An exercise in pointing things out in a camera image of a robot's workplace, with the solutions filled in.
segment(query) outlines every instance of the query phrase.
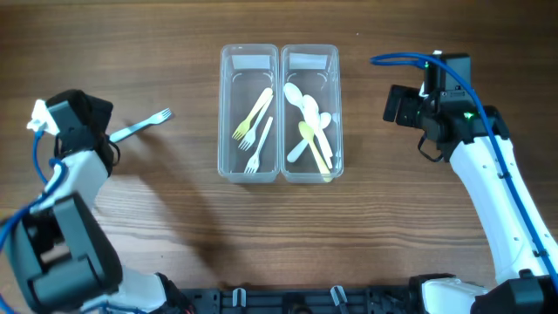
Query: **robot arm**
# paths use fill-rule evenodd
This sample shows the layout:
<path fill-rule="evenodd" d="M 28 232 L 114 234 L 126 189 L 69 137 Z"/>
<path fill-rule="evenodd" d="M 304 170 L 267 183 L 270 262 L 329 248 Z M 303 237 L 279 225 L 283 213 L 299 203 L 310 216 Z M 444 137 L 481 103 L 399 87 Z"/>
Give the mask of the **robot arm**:
<path fill-rule="evenodd" d="M 383 61 L 387 58 L 420 60 Z M 481 113 L 476 106 L 480 101 L 470 87 L 470 58 L 466 54 L 400 53 L 375 57 L 371 62 L 425 69 L 420 90 L 391 87 L 384 120 L 423 129 L 418 150 L 430 161 L 451 163 L 487 234 L 499 284 L 489 292 L 447 274 L 419 276 L 410 281 L 420 296 L 419 308 L 430 314 L 537 313 L 555 309 L 558 283 L 551 278 L 555 277 L 553 265 L 558 265 L 556 242 L 515 164 L 506 124 L 495 108 L 485 106 Z M 433 158 L 421 151 L 426 139 L 436 142 L 440 156 Z M 503 156 L 495 152 L 494 142 Z M 507 163 L 507 172 L 502 171 L 501 160 Z M 519 197 L 512 195 L 510 184 Z M 518 198 L 525 212 L 521 212 Z"/>
<path fill-rule="evenodd" d="M 31 115 L 29 128 L 57 136 L 55 155 L 65 164 L 61 184 L 31 208 L 6 243 L 19 287 L 37 313 L 87 312 L 100 304 L 147 313 L 168 307 L 167 293 L 176 291 L 162 275 L 122 266 L 91 213 L 114 166 L 105 135 L 111 111 L 112 104 L 105 100 L 67 91 L 46 102 L 38 100 Z M 56 165 L 46 188 L 61 174 Z M 188 307 L 184 299 L 173 303 Z"/>
<path fill-rule="evenodd" d="M 515 163 L 512 142 L 503 140 L 500 136 L 497 137 L 497 141 L 529 217 L 552 263 L 558 265 L 556 242 L 550 236 L 521 178 Z M 488 138 L 478 137 L 473 143 L 460 143 L 453 152 L 450 163 L 469 192 L 487 235 L 494 261 L 496 283 L 519 278 L 521 270 L 531 270 L 535 276 L 547 275 L 548 271 L 541 257 L 537 256 L 538 249 L 531 240 L 506 183 L 501 179 L 502 171 Z"/>

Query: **cable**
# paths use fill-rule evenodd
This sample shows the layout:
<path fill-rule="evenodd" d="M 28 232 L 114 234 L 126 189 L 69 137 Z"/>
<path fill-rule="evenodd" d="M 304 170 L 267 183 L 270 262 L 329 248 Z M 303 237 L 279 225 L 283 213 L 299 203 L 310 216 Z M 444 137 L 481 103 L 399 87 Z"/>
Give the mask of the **cable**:
<path fill-rule="evenodd" d="M 382 61 L 382 60 L 391 59 L 391 58 L 415 58 L 415 59 L 418 59 L 418 60 Z M 529 231 L 529 234 L 531 235 L 531 237 L 533 237 L 534 245 L 539 250 L 539 254 L 541 256 L 541 259 L 542 259 L 543 263 L 547 267 L 548 274 L 550 275 L 550 278 L 552 280 L 552 284 L 554 285 L 554 288 L 555 288 L 555 293 L 558 294 L 558 274 L 556 274 L 556 269 L 555 269 L 554 265 L 552 264 L 552 262 L 550 261 L 550 258 L 548 257 L 548 252 L 545 249 L 544 245 L 542 244 L 541 238 L 539 237 L 539 234 L 537 233 L 536 229 L 534 228 L 533 222 L 531 222 L 531 218 L 529 217 L 529 214 L 527 213 L 527 210 L 525 209 L 525 205 L 523 205 L 523 201 L 521 201 L 521 197 L 520 197 L 519 193 L 517 192 L 517 188 L 514 185 L 514 181 L 512 180 L 512 176 L 509 174 L 509 171 L 507 170 L 507 164 L 506 164 L 506 161 L 504 160 L 504 155 L 502 154 L 502 152 L 500 150 L 500 146 L 498 146 L 498 142 L 496 141 L 496 137 L 494 136 L 492 128 L 490 127 L 490 123 L 488 122 L 487 114 L 485 113 L 484 107 L 480 103 L 480 98 L 477 95 L 477 93 L 474 91 L 474 89 L 456 71 L 454 71 L 449 65 L 445 64 L 444 62 L 442 62 L 441 60 L 439 60 L 437 58 L 433 58 L 431 56 L 428 56 L 428 55 L 425 55 L 425 54 L 422 54 L 422 53 L 416 53 L 416 52 L 388 53 L 388 54 L 385 54 L 385 55 L 372 57 L 370 61 L 373 65 L 414 65 L 414 66 L 417 66 L 418 68 L 421 68 L 421 69 L 425 69 L 426 63 L 432 63 L 434 65 L 439 66 L 444 71 L 446 71 L 449 75 L 451 75 L 463 87 L 463 89 L 465 89 L 469 93 L 469 95 L 471 95 L 471 98 L 473 99 L 473 102 L 477 106 L 477 110 L 479 111 L 480 119 L 482 120 L 482 124 L 484 125 L 485 129 L 487 130 L 488 139 L 490 139 L 493 150 L 496 153 L 496 158 L 498 159 L 498 162 L 500 163 L 500 167 L 502 169 L 502 175 L 503 175 L 503 177 L 506 181 L 507 187 L 509 188 L 509 192 L 512 195 L 512 197 L 514 198 L 517 209 L 519 209 L 519 211 L 520 211 L 521 217 L 523 218 L 523 221 L 525 222 L 525 225 L 527 227 L 527 230 Z"/>
<path fill-rule="evenodd" d="M 31 208 L 33 208 L 34 206 L 42 203 L 44 200 L 46 200 L 49 196 L 52 195 L 52 193 L 54 193 L 54 191 L 56 191 L 56 189 L 58 187 L 60 187 L 60 185 L 62 184 L 62 182 L 64 181 L 65 177 L 66 177 L 66 173 L 68 171 L 68 167 L 60 160 L 58 159 L 51 159 L 49 160 L 49 165 L 51 167 L 54 167 L 54 165 L 59 165 L 62 169 L 62 171 L 60 172 L 60 175 L 58 176 L 58 178 L 52 183 L 52 185 L 46 190 L 44 191 L 41 196 L 39 196 L 35 201 L 32 201 L 31 203 L 29 203 L 28 205 L 22 207 L 21 209 L 19 209 L 12 217 L 10 217 L 10 219 L 6 222 L 6 224 L 4 225 L 4 227 L 0 230 L 0 253 L 2 253 L 2 249 L 3 249 L 3 245 L 6 242 L 6 239 L 8 238 L 8 235 L 10 234 L 10 232 L 14 229 L 14 227 L 16 227 L 16 225 L 19 223 L 19 221 L 25 216 L 27 215 Z M 3 299 L 2 295 L 0 294 L 0 309 L 6 311 L 7 314 L 14 314 L 15 311 L 13 309 L 11 309 L 11 307 L 6 303 L 6 301 Z"/>
<path fill-rule="evenodd" d="M 109 304 L 108 302 L 102 302 L 100 304 L 97 305 L 93 305 L 92 307 L 85 309 L 84 311 L 80 312 L 81 314 L 86 314 L 89 313 L 91 311 L 95 311 L 95 310 L 115 310 L 115 311 L 121 311 L 121 312 L 131 312 L 134 314 L 147 314 L 146 312 L 138 309 L 138 308 L 126 308 L 126 307 L 121 307 L 118 305 L 113 305 L 113 304 Z"/>
<path fill-rule="evenodd" d="M 48 183 L 48 181 L 44 177 L 43 171 L 41 171 L 41 167 L 38 165 L 38 159 L 37 159 L 38 142 L 43 137 L 43 134 L 44 134 L 44 131 L 36 131 L 35 132 L 35 139 L 33 141 L 33 165 L 35 166 L 35 170 L 37 171 L 38 177 L 41 179 L 43 184 L 46 184 L 46 183 Z"/>

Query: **plastic tray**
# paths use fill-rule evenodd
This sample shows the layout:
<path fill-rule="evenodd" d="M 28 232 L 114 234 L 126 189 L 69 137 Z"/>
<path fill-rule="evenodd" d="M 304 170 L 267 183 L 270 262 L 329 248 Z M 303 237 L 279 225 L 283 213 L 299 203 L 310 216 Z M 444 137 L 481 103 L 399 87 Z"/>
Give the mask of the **plastic tray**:
<path fill-rule="evenodd" d="M 229 44 L 221 52 L 221 91 L 219 110 L 219 174 L 234 183 L 273 182 L 281 169 L 289 182 L 325 183 L 343 173 L 343 123 L 339 55 L 330 44 L 293 44 L 283 47 L 279 68 L 279 52 L 272 44 Z M 303 94 L 312 96 L 320 113 L 332 116 L 324 133 L 330 143 L 333 168 L 320 174 L 314 156 L 306 147 L 295 162 L 287 154 L 302 139 L 298 123 L 304 121 L 300 109 L 289 104 L 282 88 L 290 82 Z M 256 129 L 254 145 L 248 151 L 238 148 L 240 141 L 232 135 L 246 119 L 262 91 L 270 87 L 274 98 Z M 274 117 L 269 135 L 260 154 L 260 167 L 255 174 L 244 174 L 250 157 L 257 148 L 268 117 Z"/>
<path fill-rule="evenodd" d="M 331 146 L 333 168 L 328 175 L 320 174 L 309 147 L 295 162 L 287 155 L 302 139 L 298 123 L 303 114 L 291 105 L 284 95 L 280 99 L 281 170 L 287 181 L 294 183 L 324 183 L 343 173 L 343 120 L 341 115 L 341 87 L 339 84 L 339 53 L 330 44 L 290 44 L 281 52 L 281 88 L 285 83 L 296 85 L 302 94 L 312 96 L 320 113 L 331 114 L 331 122 L 323 131 Z"/>
<path fill-rule="evenodd" d="M 219 108 L 219 174 L 235 183 L 272 182 L 279 174 L 279 137 L 277 95 L 279 51 L 272 44 L 229 44 L 221 52 L 221 93 Z M 235 129 L 246 119 L 266 87 L 273 90 L 273 100 L 256 129 L 255 143 L 248 151 L 238 148 L 232 138 Z M 254 154 L 268 117 L 274 118 L 255 174 L 244 174 Z"/>

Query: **wooden table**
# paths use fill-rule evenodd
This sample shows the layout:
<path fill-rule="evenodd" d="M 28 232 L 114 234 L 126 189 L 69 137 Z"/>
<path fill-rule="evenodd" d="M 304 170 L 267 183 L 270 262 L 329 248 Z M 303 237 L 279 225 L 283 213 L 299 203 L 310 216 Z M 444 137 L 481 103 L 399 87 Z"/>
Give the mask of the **wooden table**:
<path fill-rule="evenodd" d="M 473 86 L 500 109 L 523 178 L 558 231 L 556 1 L 18 2 L 36 5 L 0 7 L 1 216 L 41 188 L 25 130 L 35 99 L 80 88 L 114 103 L 109 132 L 175 113 L 121 143 L 121 165 L 92 209 L 128 266 L 188 288 L 362 286 L 432 272 L 493 286 L 458 177 L 417 152 L 420 131 L 382 121 L 390 85 L 420 86 L 422 73 L 368 63 L 443 49 L 472 56 Z M 233 43 L 338 47 L 341 178 L 249 186 L 217 174 L 220 52 Z M 43 168 L 52 143 L 41 142 Z M 0 286 L 22 305 L 5 258 Z"/>

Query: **white fork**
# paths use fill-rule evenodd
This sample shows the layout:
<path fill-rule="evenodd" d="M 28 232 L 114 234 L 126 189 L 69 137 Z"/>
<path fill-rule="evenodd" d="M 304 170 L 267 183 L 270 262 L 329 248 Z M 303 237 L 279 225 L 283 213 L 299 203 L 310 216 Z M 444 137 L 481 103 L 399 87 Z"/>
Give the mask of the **white fork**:
<path fill-rule="evenodd" d="M 260 124 L 260 121 L 262 121 L 263 115 L 268 110 L 269 104 L 271 104 L 272 99 L 273 99 L 273 95 L 271 95 L 271 97 L 269 97 L 269 99 L 266 101 L 265 105 L 263 105 L 263 108 L 258 114 L 258 118 L 255 120 L 255 123 L 252 126 L 252 128 L 250 128 L 250 130 L 246 133 L 246 135 L 244 135 L 244 139 L 242 139 L 241 144 L 238 146 L 238 148 L 240 148 L 241 150 L 248 150 L 254 144 L 255 130 Z"/>
<path fill-rule="evenodd" d="M 273 122 L 273 117 L 269 117 L 268 122 L 265 124 L 263 129 L 262 137 L 258 143 L 258 148 L 255 150 L 254 155 L 250 157 L 248 163 L 246 164 L 246 169 L 244 169 L 244 174 L 255 174 L 260 167 L 260 151 L 263 147 L 263 142 L 268 137 L 269 128 L 271 127 L 271 122 Z"/>

